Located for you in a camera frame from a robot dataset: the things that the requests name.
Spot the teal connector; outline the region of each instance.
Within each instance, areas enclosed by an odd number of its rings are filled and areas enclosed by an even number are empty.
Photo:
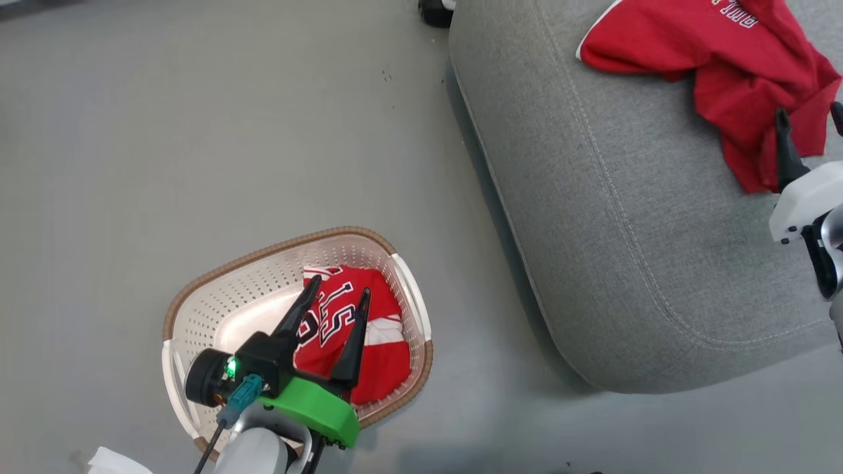
[[[228,404],[217,415],[217,424],[231,428],[240,419],[243,410],[257,401],[263,393],[263,379],[255,374],[249,374],[228,398]]]

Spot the concrete floor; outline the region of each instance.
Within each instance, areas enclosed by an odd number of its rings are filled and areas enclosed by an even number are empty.
[[[564,364],[449,101],[447,31],[415,1],[0,15],[3,471],[81,472],[100,445],[192,471],[161,377],[169,301],[343,224],[407,260],[436,359],[413,403],[320,472],[839,471],[835,347],[669,396],[597,393]]]

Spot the basket handle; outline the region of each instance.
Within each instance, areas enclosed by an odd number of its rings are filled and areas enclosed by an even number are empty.
[[[396,273],[401,280],[401,284],[410,290],[409,295],[412,299],[413,306],[416,307],[416,315],[420,323],[419,329],[424,334],[424,340],[430,341],[430,319],[427,317],[427,307],[424,304],[424,298],[422,298],[422,291],[419,289],[419,285],[413,277],[413,272],[410,271],[404,259],[398,254],[392,254],[392,259],[398,267],[398,272]]]
[[[170,346],[170,341],[164,341],[164,347],[161,349],[161,368],[164,371],[164,386],[167,387],[167,396],[169,397],[169,404],[173,406],[175,417],[179,419],[181,427],[193,438],[199,438],[199,432],[196,431],[196,426],[199,423],[193,421],[188,412],[188,403],[185,398],[184,391],[180,387],[185,386],[185,375],[181,364],[176,360],[173,349]]]

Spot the brown basket rim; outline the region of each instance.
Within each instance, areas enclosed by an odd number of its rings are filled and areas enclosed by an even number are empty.
[[[175,327],[175,316],[179,312],[179,308],[181,305],[187,300],[188,297],[191,296],[198,288],[205,285],[212,280],[221,277],[222,275],[237,270],[239,268],[245,267],[251,263],[254,263],[262,258],[266,258],[268,256],[274,255],[276,253],[292,249],[293,247],[298,247],[300,245],[309,244],[311,242],[315,242],[317,240],[325,240],[330,239],[332,237],[337,237],[341,235],[359,235],[363,238],[369,239],[374,241],[376,244],[380,245],[381,247],[386,250],[387,253],[390,255],[395,254],[395,248],[382,237],[380,234],[365,229],[363,227],[353,227],[353,226],[346,226],[346,227],[337,227],[334,229],[324,230],[322,232],[314,232],[312,234],[303,235],[301,237],[297,237],[295,239],[285,240],[281,243],[270,245],[266,248],[254,251],[247,256],[242,256],[235,261],[231,261],[222,265],[221,267],[217,267],[211,270],[208,273],[205,273],[201,277],[193,280],[192,282],[188,283],[181,291],[175,296],[173,302],[170,303],[169,308],[167,309],[167,315],[164,317],[164,331],[163,331],[163,339],[164,341],[169,341],[173,338],[173,329]],[[398,400],[390,403],[388,406],[384,407],[380,411],[373,413],[372,415],[365,417],[364,419],[360,420],[360,429],[368,428],[373,424],[383,420],[384,418],[388,417],[392,413],[397,412],[406,404],[410,403],[419,392],[422,391],[425,383],[427,383],[427,378],[430,376],[430,370],[433,366],[433,341],[425,341],[424,343],[424,364],[421,367],[421,373],[419,374],[418,380],[413,386],[410,388],[410,391],[405,393],[401,398]],[[194,439],[194,444],[199,450],[204,451],[205,448],[208,446],[208,442],[205,437],[200,436]],[[211,461],[217,462],[217,458],[219,457],[219,452],[214,450],[211,453]]]

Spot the stitching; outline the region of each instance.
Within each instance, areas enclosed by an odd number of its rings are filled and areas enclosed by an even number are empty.
[[[453,43],[449,42],[448,48],[449,48],[449,52],[450,52],[451,57],[453,57],[454,56]],[[530,271],[529,264],[527,263],[527,257],[524,255],[524,248],[521,246],[521,241],[518,239],[518,233],[515,231],[515,226],[513,225],[512,216],[509,214],[509,209],[507,208],[507,204],[503,200],[503,193],[501,192],[501,185],[498,182],[497,175],[495,174],[495,169],[491,165],[491,162],[488,159],[489,153],[488,153],[488,150],[486,149],[486,140],[483,138],[483,132],[476,125],[477,119],[476,119],[476,114],[474,113],[474,107],[473,107],[473,105],[471,104],[471,101],[468,98],[468,93],[466,92],[466,89],[463,86],[462,79],[459,76],[459,71],[457,71],[456,65],[453,64],[453,62],[451,62],[450,64],[451,64],[451,68],[454,71],[454,78],[456,79],[457,85],[459,87],[459,93],[462,96],[463,102],[465,102],[465,109],[469,113],[469,117],[471,119],[471,127],[475,131],[475,134],[477,135],[477,141],[480,143],[481,152],[483,153],[483,160],[486,162],[486,167],[489,169],[489,175],[491,176],[492,183],[495,185],[495,190],[497,191],[497,194],[500,197],[500,203],[501,203],[501,206],[503,208],[503,213],[506,216],[509,228],[513,233],[513,239],[515,240],[515,246],[518,249],[518,255],[521,257],[521,262],[524,263],[524,271],[527,273],[527,280],[529,281],[530,288],[533,290],[533,296],[535,296],[536,303],[539,305],[539,312],[541,314],[542,319],[545,322],[545,325],[547,326],[548,332],[550,333],[550,338],[555,341],[556,339],[553,337],[553,335],[554,335],[553,325],[550,323],[550,318],[547,317],[547,312],[545,310],[545,303],[544,303],[544,301],[542,301],[541,295],[539,294],[539,289],[535,284],[535,280],[533,279],[533,274]],[[567,364],[570,365],[574,369],[574,371],[576,371],[580,375],[580,377],[583,377],[583,379],[585,379],[589,384],[594,385],[598,388],[601,388],[597,384],[593,383],[589,379],[589,377],[587,377],[585,375],[584,372],[582,372],[580,369],[578,369],[577,366],[573,362],[571,362],[571,359],[569,359],[569,357],[567,357],[565,355],[565,351],[563,350],[563,348],[561,346],[559,346],[555,342],[554,342],[554,345],[556,345],[556,350],[558,350],[562,354],[562,357],[565,359]]]
[[[615,223],[618,225],[618,228],[621,231],[621,235],[623,236],[624,243],[626,244],[626,248],[630,253],[630,257],[632,258],[632,260],[636,264],[638,274],[642,278],[642,280],[644,281],[645,287],[647,288],[647,292],[650,294],[650,298],[652,299],[653,303],[656,305],[656,308],[658,309],[659,313],[671,324],[671,326],[673,326],[677,331],[679,331],[679,333],[681,333],[683,336],[688,338],[691,342],[699,345],[699,341],[696,341],[694,338],[689,337],[685,333],[685,331],[683,331],[680,327],[677,326],[677,324],[673,321],[673,318],[670,318],[669,315],[665,313],[665,309],[667,309],[668,313],[670,315],[672,315],[678,322],[680,322],[682,324],[682,326],[687,331],[690,331],[693,334],[694,337],[696,337],[697,339],[700,339],[702,341],[709,342],[709,344],[706,344],[706,346],[708,346],[712,349],[717,349],[717,347],[711,347],[711,343],[717,343],[717,344],[723,344],[723,345],[742,345],[742,346],[755,345],[756,347],[765,346],[767,344],[756,344],[756,343],[757,342],[769,341],[770,339],[774,339],[774,338],[777,338],[777,337],[782,337],[786,334],[790,334],[790,333],[793,333],[795,331],[799,331],[799,330],[805,329],[805,328],[810,327],[810,326],[817,325],[817,324],[825,321],[826,319],[814,320],[812,322],[803,324],[801,326],[794,327],[794,328],[789,329],[787,331],[782,331],[782,332],[779,332],[777,334],[773,334],[771,336],[760,337],[760,338],[752,339],[752,340],[748,340],[748,341],[722,341],[722,340],[714,339],[712,337],[707,337],[707,336],[699,333],[697,330],[695,330],[693,327],[691,327],[688,324],[687,321],[685,321],[681,317],[679,317],[679,315],[676,313],[676,311],[673,309],[673,307],[667,301],[667,298],[664,297],[662,289],[658,286],[658,282],[656,281],[655,275],[653,274],[652,269],[650,268],[649,263],[647,262],[647,258],[644,256],[643,250],[641,249],[641,245],[638,242],[638,238],[636,237],[635,231],[631,226],[629,217],[627,216],[626,210],[623,207],[623,203],[620,200],[620,194],[618,193],[617,188],[615,186],[615,183],[612,181],[611,175],[609,174],[609,170],[608,170],[608,167],[606,166],[603,154],[600,152],[600,148],[597,144],[597,139],[594,136],[593,128],[591,127],[591,123],[588,120],[588,115],[585,113],[585,110],[583,108],[583,101],[580,98],[579,92],[577,91],[577,86],[573,81],[573,77],[571,75],[570,68],[568,67],[567,61],[564,58],[564,56],[562,54],[560,54],[560,47],[556,43],[555,36],[553,36],[550,33],[550,27],[547,24],[547,17],[545,15],[545,11],[538,4],[535,4],[535,7],[536,7],[536,9],[538,9],[540,11],[540,14],[541,14],[541,17],[542,17],[542,20],[543,20],[542,23],[543,23],[543,26],[545,27],[545,35],[550,39],[551,43],[554,46],[554,48],[553,48],[554,49],[554,51],[553,51],[554,56],[556,57],[556,60],[562,65],[562,69],[563,69],[563,71],[566,75],[567,82],[570,86],[571,91],[573,92],[574,98],[576,99],[577,108],[579,109],[579,116],[581,116],[582,119],[585,120],[585,127],[588,131],[588,138],[586,138],[586,136],[585,136],[585,133],[583,131],[583,125],[580,122],[579,117],[577,116],[577,111],[574,110],[573,104],[571,104],[571,109],[574,113],[574,118],[577,121],[577,125],[578,125],[577,128],[580,131],[580,136],[583,137],[583,141],[585,143],[588,143],[590,145],[590,148],[592,149],[591,155],[593,157],[596,156],[597,160],[600,163],[600,166],[598,167],[597,164],[594,162],[594,160],[592,160],[592,165],[594,166],[595,171],[597,172],[598,178],[600,179],[600,182],[601,182],[601,185],[602,185],[601,187],[603,187],[604,194],[606,195],[606,198],[608,199],[609,204],[611,206],[612,214],[615,218]]]

